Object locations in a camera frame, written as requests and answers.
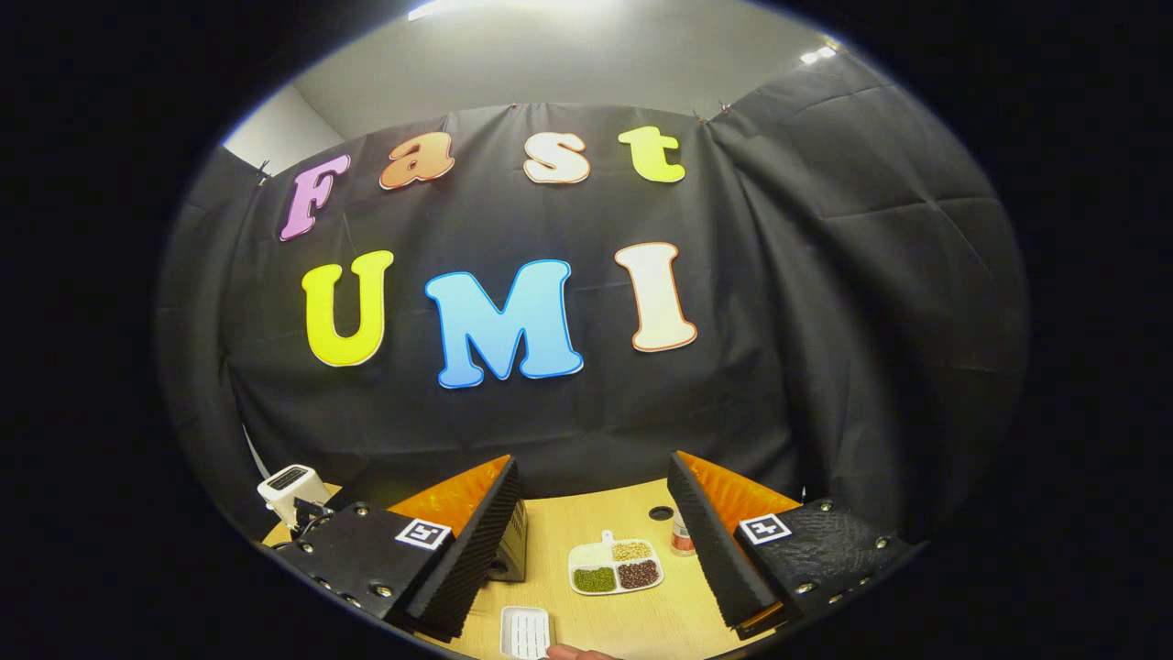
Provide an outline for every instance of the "black fabric backdrop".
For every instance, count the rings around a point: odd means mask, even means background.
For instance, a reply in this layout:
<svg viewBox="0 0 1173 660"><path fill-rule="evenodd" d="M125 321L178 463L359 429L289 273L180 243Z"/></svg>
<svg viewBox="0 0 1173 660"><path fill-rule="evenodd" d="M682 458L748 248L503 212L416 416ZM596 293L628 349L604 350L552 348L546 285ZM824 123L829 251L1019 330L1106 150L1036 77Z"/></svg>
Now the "black fabric backdrop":
<svg viewBox="0 0 1173 660"><path fill-rule="evenodd" d="M636 173L617 135L677 137L674 184ZM386 191L387 154L433 130L454 168ZM575 132L590 177L522 172L538 131ZM293 177L348 154L312 231L289 241ZM345 484L378 465L435 482L502 454L527 497L660 478L684 450L799 498L847 499L918 540L974 485L1017 399L1026 297L1009 219L964 147L910 95L849 55L800 68L700 123L657 110L518 104L398 125L307 158L177 227L161 287L160 354L181 440L225 512L274 522L240 424L272 469ZM666 240L682 349L642 354L624 246ZM338 333L358 326L350 263L391 250L386 335L367 363L310 352L301 277L337 263ZM425 283L474 273L500 306L517 268L565 260L578 374L514 373L445 390ZM518 351L521 360L524 348ZM479 356L474 353L474 361Z"/></svg>

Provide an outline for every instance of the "wooden table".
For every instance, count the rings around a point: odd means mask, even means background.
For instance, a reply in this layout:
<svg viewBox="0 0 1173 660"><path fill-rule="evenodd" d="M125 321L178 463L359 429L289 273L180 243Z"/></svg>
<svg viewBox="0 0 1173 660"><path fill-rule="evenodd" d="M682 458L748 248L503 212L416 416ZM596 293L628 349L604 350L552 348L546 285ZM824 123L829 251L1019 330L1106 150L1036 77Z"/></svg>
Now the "wooden table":
<svg viewBox="0 0 1173 660"><path fill-rule="evenodd" d="M330 488L331 495L337 488ZM550 613L555 642L594 648L624 660L691 660L745 646L725 627L696 556L672 554L672 520L652 520L655 506L672 506L667 481L624 489L549 499L527 499L529 516L526 581L490 581L476 594L465 632L450 644L416 634L439 646L474 658L503 658L500 652L501 610L516 605ZM650 590L615 596L581 596L570 588L570 549L598 543L603 530L616 539L639 538L652 544L664 566L664 580ZM280 525L266 545L289 540Z"/></svg>

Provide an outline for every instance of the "orange letter a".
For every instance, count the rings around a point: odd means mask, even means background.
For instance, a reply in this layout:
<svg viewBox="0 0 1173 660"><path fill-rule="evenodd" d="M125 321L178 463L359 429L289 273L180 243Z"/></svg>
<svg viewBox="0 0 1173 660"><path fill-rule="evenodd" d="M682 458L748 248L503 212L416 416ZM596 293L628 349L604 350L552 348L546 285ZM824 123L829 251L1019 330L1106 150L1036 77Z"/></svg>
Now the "orange letter a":
<svg viewBox="0 0 1173 660"><path fill-rule="evenodd" d="M391 164L379 176L384 190L402 188L413 181L430 181L443 176L456 159L448 155L452 136L425 132L391 150Z"/></svg>

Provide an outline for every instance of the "white device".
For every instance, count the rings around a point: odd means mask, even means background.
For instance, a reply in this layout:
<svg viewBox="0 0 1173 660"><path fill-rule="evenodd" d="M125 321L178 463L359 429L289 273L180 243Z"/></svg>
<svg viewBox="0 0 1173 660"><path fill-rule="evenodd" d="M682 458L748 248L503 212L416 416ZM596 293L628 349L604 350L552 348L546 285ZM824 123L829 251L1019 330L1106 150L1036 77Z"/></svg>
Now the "white device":
<svg viewBox="0 0 1173 660"><path fill-rule="evenodd" d="M257 492L265 498L265 509L280 516L282 522L291 530L297 529L297 509L293 506L293 498L299 497L318 504L326 504L326 501L330 499L330 491L318 478L318 474L313 471L313 468L305 465L290 465L262 482L257 487Z"/></svg>
<svg viewBox="0 0 1173 660"><path fill-rule="evenodd" d="M514 660L540 660L554 639L550 615L541 607L506 607L501 611L501 654Z"/></svg>

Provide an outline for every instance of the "blue letter m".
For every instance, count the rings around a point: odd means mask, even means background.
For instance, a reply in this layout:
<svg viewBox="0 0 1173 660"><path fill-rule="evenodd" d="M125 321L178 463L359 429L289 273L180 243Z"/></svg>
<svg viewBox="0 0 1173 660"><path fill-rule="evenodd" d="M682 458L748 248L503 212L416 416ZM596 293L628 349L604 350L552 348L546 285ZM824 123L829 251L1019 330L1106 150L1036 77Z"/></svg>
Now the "blue letter m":
<svg viewBox="0 0 1173 660"><path fill-rule="evenodd" d="M570 264L542 259L517 270L503 309L468 272L441 274L423 286L440 309L445 388L472 388L484 381L484 370L473 365L469 343L500 381L509 377L522 335L526 360L521 373L529 379L574 374L583 368L583 356L570 347L562 284Z"/></svg>

